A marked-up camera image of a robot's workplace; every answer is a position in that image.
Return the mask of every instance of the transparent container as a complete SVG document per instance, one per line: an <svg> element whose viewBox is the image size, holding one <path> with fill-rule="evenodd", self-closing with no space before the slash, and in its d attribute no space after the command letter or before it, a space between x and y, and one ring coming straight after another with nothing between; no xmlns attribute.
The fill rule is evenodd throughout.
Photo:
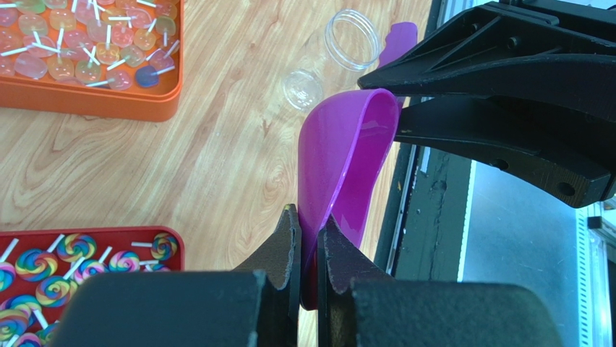
<svg viewBox="0 0 616 347"><path fill-rule="evenodd" d="M293 107L310 111L325 98L354 88L380 52L380 38L370 20L343 9L314 31L293 58L282 81L285 98Z"/></svg>

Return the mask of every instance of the red tray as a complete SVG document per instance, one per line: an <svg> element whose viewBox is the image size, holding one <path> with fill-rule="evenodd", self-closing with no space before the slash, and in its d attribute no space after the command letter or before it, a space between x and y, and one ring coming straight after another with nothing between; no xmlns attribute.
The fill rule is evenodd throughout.
<svg viewBox="0 0 616 347"><path fill-rule="evenodd" d="M66 236L70 234L87 234L96 241L96 253L91 259L98 259L108 246L113 247L110 255L105 260L108 264L110 258L119 251L133 251L137 253L140 260L152 260L153 257L149 248L132 247L131 242L152 242L156 234L166 232L175 236L178 241L177 253L169 260L162 261L161 264L170 270L180 271L184 269L184 242L180 235L174 230L164 226L146 226L130 228L86 228L86 229L63 229L63 230L41 230L41 231L11 231L0 233L0 254L9 246L13 238L19 239L17 246L9 255L7 262L15 264L17 258L25 251L33 248L47 249L54 242L59 234ZM71 265L58 258L58 270L54 275L64 275ZM19 295L35 295L35 290L39 282L28 282L15 276L13 284L5 291L0 292L0 304L5 300ZM43 316L51 324L60 319L63 307L43 307ZM27 329L29 333L36 333L41 330L38 321Z"/></svg>

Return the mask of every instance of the wood grain surface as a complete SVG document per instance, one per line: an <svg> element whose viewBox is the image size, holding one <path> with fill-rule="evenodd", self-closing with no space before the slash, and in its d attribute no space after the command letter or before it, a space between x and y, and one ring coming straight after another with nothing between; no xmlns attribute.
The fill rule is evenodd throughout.
<svg viewBox="0 0 616 347"><path fill-rule="evenodd" d="M0 108L0 230L165 225L184 239L188 270L235 267L296 202L306 114L282 96L290 58L339 9L364 13L384 39L395 22L423 33L430 2L187 0L184 90L172 120ZM370 257L397 149L373 194L362 246ZM299 345L315 344L315 315L302 312Z"/></svg>

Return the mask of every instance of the purple scoop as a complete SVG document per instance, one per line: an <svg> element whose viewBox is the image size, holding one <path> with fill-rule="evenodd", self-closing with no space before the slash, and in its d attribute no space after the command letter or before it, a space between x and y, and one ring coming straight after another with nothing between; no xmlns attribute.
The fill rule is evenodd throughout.
<svg viewBox="0 0 616 347"><path fill-rule="evenodd" d="M380 66L417 44L417 26L392 26ZM393 143L400 107L384 89L354 90L321 102L299 135L298 213L302 229L302 304L317 306L317 235L330 214L359 247L372 190Z"/></svg>

